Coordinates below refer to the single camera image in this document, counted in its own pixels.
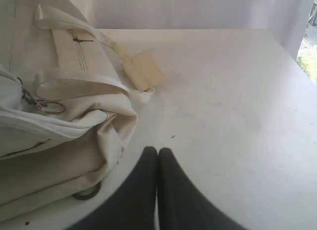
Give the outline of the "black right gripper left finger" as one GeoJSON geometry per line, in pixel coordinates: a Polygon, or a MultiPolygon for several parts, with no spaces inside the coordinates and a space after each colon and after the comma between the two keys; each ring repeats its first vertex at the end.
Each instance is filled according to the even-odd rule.
{"type": "Polygon", "coordinates": [[[145,147],[120,187],[70,230],[153,230],[158,178],[158,152],[145,147]]]}

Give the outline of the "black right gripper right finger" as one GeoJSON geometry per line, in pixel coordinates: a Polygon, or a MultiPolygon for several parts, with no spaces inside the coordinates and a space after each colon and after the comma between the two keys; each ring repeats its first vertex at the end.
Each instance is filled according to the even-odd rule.
{"type": "Polygon", "coordinates": [[[158,154],[158,219],[161,230],[243,230],[191,182],[173,152],[158,154]]]}

